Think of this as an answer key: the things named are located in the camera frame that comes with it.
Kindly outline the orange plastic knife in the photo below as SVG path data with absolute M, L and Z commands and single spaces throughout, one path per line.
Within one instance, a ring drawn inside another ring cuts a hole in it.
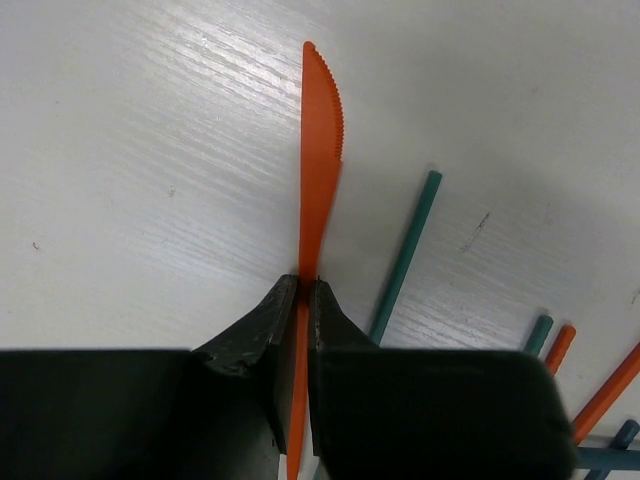
M 306 431 L 310 292 L 342 167 L 344 114 L 333 75 L 314 43 L 302 48 L 300 216 L 295 373 L 286 474 L 299 475 Z

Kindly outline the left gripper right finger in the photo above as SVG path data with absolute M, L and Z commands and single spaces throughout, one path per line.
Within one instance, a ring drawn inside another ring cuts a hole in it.
M 377 346 L 320 280 L 308 366 L 314 451 L 333 479 L 567 479 L 577 465 L 554 380 L 529 354 Z

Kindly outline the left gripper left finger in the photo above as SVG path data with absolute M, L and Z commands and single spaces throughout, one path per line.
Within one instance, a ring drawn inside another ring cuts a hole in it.
M 280 277 L 192 349 L 1 354 L 5 479 L 275 479 L 298 293 Z

